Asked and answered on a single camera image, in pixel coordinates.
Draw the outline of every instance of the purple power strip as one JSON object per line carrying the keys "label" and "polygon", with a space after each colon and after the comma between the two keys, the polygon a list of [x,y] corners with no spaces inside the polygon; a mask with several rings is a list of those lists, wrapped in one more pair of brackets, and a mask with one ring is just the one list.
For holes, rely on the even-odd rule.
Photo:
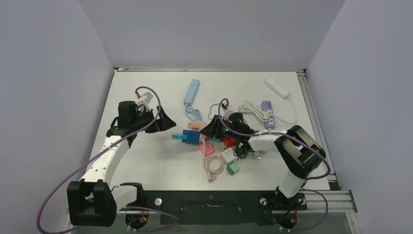
{"label": "purple power strip", "polygon": [[[261,110],[265,111],[269,114],[274,114],[272,109],[271,101],[262,101],[261,102]],[[274,129],[275,128],[275,118],[274,116],[270,116],[270,118],[264,122],[265,129]]]}

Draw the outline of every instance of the pink object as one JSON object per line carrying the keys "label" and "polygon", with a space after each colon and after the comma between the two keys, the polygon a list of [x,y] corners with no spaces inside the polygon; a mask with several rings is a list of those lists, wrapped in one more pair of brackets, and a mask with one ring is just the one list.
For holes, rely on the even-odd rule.
{"label": "pink object", "polygon": [[204,121],[196,121],[196,122],[191,122],[188,123],[188,128],[195,129],[195,130],[201,130],[207,126],[207,123]]}
{"label": "pink object", "polygon": [[[188,123],[188,128],[195,129],[195,130],[201,130],[207,126],[207,123],[204,121],[196,121],[196,122],[190,122]],[[199,142],[202,142],[202,139],[206,140],[207,137],[205,135],[200,134],[199,135]]]}
{"label": "pink object", "polygon": [[[204,156],[208,156],[211,153],[213,153],[215,151],[214,147],[211,145],[211,143],[209,141],[205,141],[205,155]],[[201,151],[201,153],[204,152],[204,144],[200,144],[199,145],[199,151]]]}

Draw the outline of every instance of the cord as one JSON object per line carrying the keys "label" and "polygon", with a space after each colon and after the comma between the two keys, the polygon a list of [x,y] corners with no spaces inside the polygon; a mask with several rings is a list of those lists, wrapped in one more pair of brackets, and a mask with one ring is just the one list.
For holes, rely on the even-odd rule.
{"label": "cord", "polygon": [[298,214],[298,207],[296,207],[296,212],[294,213],[294,215],[293,215],[292,219],[294,219],[294,217],[296,217],[296,219],[298,219],[297,214]]}
{"label": "cord", "polygon": [[192,122],[196,121],[203,121],[201,111],[198,109],[194,109],[192,106],[185,105],[185,115],[191,120]]}
{"label": "cord", "polygon": [[[298,210],[298,206],[301,205],[303,202],[304,202],[304,200],[301,201],[300,203],[298,203],[295,208]],[[285,217],[287,217],[287,215],[288,215],[291,211],[293,211],[293,209],[294,209],[294,207],[291,207],[291,208],[280,218],[280,220],[285,219]]]}
{"label": "cord", "polygon": [[325,196],[322,194],[322,193],[320,193],[319,191],[316,191],[316,190],[312,190],[312,189],[301,189],[302,191],[309,191],[309,192],[313,192],[313,193],[317,193],[318,195],[320,195],[323,199],[324,199],[324,202],[325,202],[325,213],[324,213],[324,216],[323,216],[323,218],[322,219],[320,219],[320,221],[318,221],[316,224],[314,224],[313,226],[310,226],[310,227],[306,227],[306,228],[295,228],[295,229],[286,229],[286,228],[284,228],[284,227],[282,227],[280,224],[278,224],[278,222],[275,220],[275,222],[278,224],[278,226],[280,227],[280,230],[286,230],[286,231],[291,231],[291,232],[296,232],[296,231],[307,231],[307,230],[310,230],[310,229],[313,229],[313,228],[315,228],[315,227],[317,227],[318,225],[320,225],[322,222],[324,222],[325,220],[326,220],[326,218],[327,218],[327,215],[328,215],[328,202],[327,202],[327,199],[325,198]]}
{"label": "cord", "polygon": [[238,111],[239,111],[240,113],[243,113],[243,114],[255,114],[255,116],[256,116],[259,120],[261,120],[262,122],[267,121],[268,118],[270,118],[270,116],[274,116],[275,118],[277,118],[278,120],[280,120],[280,121],[282,121],[282,122],[284,122],[284,123],[286,123],[286,124],[294,125],[294,124],[297,123],[297,118],[298,118],[298,117],[297,117],[297,112],[296,112],[296,108],[295,108],[295,106],[294,106],[293,101],[290,99],[290,96],[288,96],[288,100],[290,101],[291,106],[293,107],[293,111],[294,111],[294,122],[292,122],[292,123],[291,123],[291,122],[288,122],[288,121],[285,121],[285,120],[279,118],[278,116],[276,116],[276,115],[274,115],[274,114],[271,114],[271,113],[262,111],[261,109],[258,109],[253,103],[251,103],[251,102],[248,101],[248,100],[244,100],[244,102],[242,103],[242,105],[238,107]]}
{"label": "cord", "polygon": [[144,104],[140,104],[140,105],[138,106],[138,110],[139,110],[139,108],[140,108],[141,106],[143,106],[143,112],[145,112],[145,111],[146,111],[146,107],[145,107]]}
{"label": "cord", "polygon": [[115,189],[115,188],[119,188],[119,186],[113,186],[113,188],[111,189],[111,192],[113,192],[113,190]]}
{"label": "cord", "polygon": [[213,105],[209,108],[209,114],[208,114],[208,118],[209,118],[209,119],[211,119],[211,118],[209,117],[209,115],[212,114],[212,108],[213,108],[214,106],[216,106],[216,105],[219,105],[219,103],[215,103],[215,104],[213,104]]}
{"label": "cord", "polygon": [[43,213],[44,208],[46,207],[47,202],[50,200],[50,198],[53,196],[53,194],[55,194],[55,192],[56,192],[66,181],[68,181],[71,177],[73,177],[74,175],[76,175],[76,174],[77,174],[78,172],[80,172],[82,169],[86,168],[90,163],[92,163],[92,162],[95,161],[97,158],[99,158],[100,156],[102,156],[104,153],[106,153],[109,149],[111,149],[111,148],[114,147],[115,145],[119,144],[121,141],[124,141],[124,140],[126,140],[127,138],[129,138],[129,137],[131,137],[131,136],[133,136],[133,135],[135,135],[135,134],[137,134],[137,133],[139,133],[139,132],[141,132],[141,131],[144,131],[145,129],[147,129],[149,126],[151,126],[151,125],[156,121],[156,119],[158,118],[159,114],[161,113],[161,109],[162,109],[161,100],[159,99],[159,96],[157,95],[157,93],[156,93],[153,89],[151,89],[150,87],[147,87],[147,86],[140,86],[140,87],[138,87],[138,88],[135,90],[135,93],[137,93],[139,89],[148,89],[148,90],[150,90],[151,92],[153,92],[153,94],[155,95],[156,99],[158,100],[158,112],[156,112],[156,115],[155,115],[155,117],[153,118],[153,120],[152,120],[150,123],[148,123],[146,126],[144,126],[143,128],[141,128],[141,129],[139,129],[139,130],[137,130],[137,131],[135,131],[135,132],[133,132],[133,133],[130,133],[130,134],[122,137],[121,139],[119,139],[119,140],[115,141],[113,144],[111,144],[109,147],[104,148],[102,151],[100,151],[98,154],[96,154],[93,158],[91,158],[89,161],[87,161],[85,164],[83,164],[82,166],[80,166],[79,168],[77,168],[75,171],[73,171],[73,172],[70,173],[67,177],[65,177],[61,182],[59,182],[59,183],[56,185],[56,187],[54,187],[54,188],[52,189],[52,191],[47,195],[46,199],[43,201],[43,203],[41,204],[41,206],[40,206],[40,208],[39,208],[38,215],[37,215],[37,218],[36,218],[36,227],[37,227],[37,229],[38,229],[38,231],[39,231],[40,233],[42,233],[42,234],[64,234],[64,233],[68,233],[68,232],[71,232],[71,231],[73,231],[73,230],[76,230],[76,229],[80,228],[81,226],[75,226],[75,227],[72,227],[72,228],[67,229],[67,230],[65,230],[65,231],[55,232],[55,233],[48,232],[48,231],[44,230],[44,229],[41,227],[41,225],[40,225],[40,218],[41,218],[41,214]]}
{"label": "cord", "polygon": [[[221,105],[224,101],[228,101],[228,99],[227,99],[227,98],[222,99],[221,102],[220,102],[220,105]],[[259,137],[260,135],[281,135],[281,136],[286,137],[286,138],[288,138],[288,139],[290,139],[290,140],[292,140],[292,141],[295,141],[295,142],[298,143],[299,145],[302,145],[304,148],[306,148],[307,150],[309,150],[309,151],[311,151],[312,153],[314,153],[315,155],[317,155],[317,156],[320,158],[320,160],[321,160],[321,161],[325,164],[325,166],[327,167],[327,172],[326,172],[325,174],[323,174],[323,175],[320,175],[320,176],[309,177],[309,178],[307,178],[306,180],[321,179],[321,178],[324,178],[324,177],[328,176],[328,175],[330,174],[330,172],[331,172],[330,165],[328,164],[328,162],[325,160],[325,158],[323,158],[323,156],[322,156],[319,152],[315,151],[313,148],[311,148],[310,146],[308,146],[308,145],[305,144],[304,142],[296,139],[296,138],[293,137],[293,136],[287,135],[287,134],[285,134],[285,133],[280,133],[280,132],[265,132],[265,133],[261,133],[261,134],[244,134],[244,133],[236,132],[236,131],[232,130],[230,127],[228,127],[227,124],[225,124],[224,120],[222,119],[221,109],[220,109],[220,108],[218,108],[218,118],[219,118],[220,122],[223,124],[224,127],[226,127],[230,132],[235,133],[235,134],[237,134],[237,135],[244,136],[244,137],[246,137],[246,136]]]}
{"label": "cord", "polygon": [[[146,208],[149,208],[149,201],[148,201],[148,200],[146,200]],[[142,219],[143,219],[145,222],[147,222],[148,219],[146,219],[146,217],[144,216],[143,212],[144,212],[144,211],[142,210],[141,217],[142,217]]]}
{"label": "cord", "polygon": [[[215,176],[213,175],[217,175],[219,173],[221,173],[224,170],[224,161],[222,161],[222,158],[218,155],[209,155],[209,156],[205,156],[205,140],[202,139],[202,143],[204,144],[204,150],[202,152],[202,154],[204,155],[204,167],[206,170],[206,177],[208,179],[209,182],[212,182],[214,179],[216,179]],[[211,169],[209,168],[209,163],[213,160],[218,160],[220,163],[220,166],[217,169]]]}
{"label": "cord", "polygon": [[[181,219],[178,218],[178,217],[176,217],[176,216],[174,216],[174,215],[165,213],[165,212],[163,212],[163,211],[157,211],[157,210],[154,210],[154,209],[151,209],[151,208],[140,207],[140,206],[127,206],[126,209],[134,209],[134,210],[140,210],[140,211],[151,211],[151,212],[158,213],[158,214],[160,214],[160,215],[166,215],[166,216],[171,217],[171,218],[173,218],[173,219],[176,219],[176,220],[178,221],[178,222],[176,222],[176,223],[172,223],[172,224],[169,224],[169,225],[166,225],[166,226],[163,226],[163,227],[158,227],[158,228],[154,228],[154,229],[150,229],[150,230],[134,229],[134,231],[135,231],[135,232],[138,232],[138,233],[151,233],[151,232],[159,231],[159,230],[162,230],[162,229],[165,229],[165,228],[169,228],[169,227],[178,225],[178,224],[181,222]],[[138,219],[139,219],[139,218],[135,218],[134,220],[132,220],[131,222],[128,223],[127,231],[131,229],[131,225],[132,225],[135,221],[137,221]]]}

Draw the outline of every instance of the power strip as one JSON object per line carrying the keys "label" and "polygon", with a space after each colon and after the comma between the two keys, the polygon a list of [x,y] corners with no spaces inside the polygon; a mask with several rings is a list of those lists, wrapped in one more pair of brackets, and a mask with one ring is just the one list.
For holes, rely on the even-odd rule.
{"label": "power strip", "polygon": [[196,92],[198,91],[199,88],[199,80],[198,79],[193,79],[191,82],[191,85],[189,85],[187,94],[185,95],[184,99],[184,106],[192,106],[193,101],[195,99]]}
{"label": "power strip", "polygon": [[285,100],[290,95],[290,91],[278,83],[274,78],[267,78],[264,80],[266,85],[272,92],[274,92],[281,99]]}
{"label": "power strip", "polygon": [[267,121],[264,122],[265,129],[274,129],[275,128],[275,117],[273,116],[274,111],[272,109],[271,101],[262,101],[261,102],[261,110],[267,112],[270,115]]}

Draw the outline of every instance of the gray wall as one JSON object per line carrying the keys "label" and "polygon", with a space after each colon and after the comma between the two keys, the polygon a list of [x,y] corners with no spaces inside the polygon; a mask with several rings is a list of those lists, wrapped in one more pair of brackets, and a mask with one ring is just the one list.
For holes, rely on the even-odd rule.
{"label": "gray wall", "polygon": [[413,233],[413,1],[347,0],[307,75],[364,234]]}
{"label": "gray wall", "polygon": [[306,68],[344,0],[80,0],[120,67]]}
{"label": "gray wall", "polygon": [[[113,69],[76,0],[3,0],[0,22],[0,233],[37,233],[40,203],[90,155]],[[66,206],[63,188],[45,229]]]}

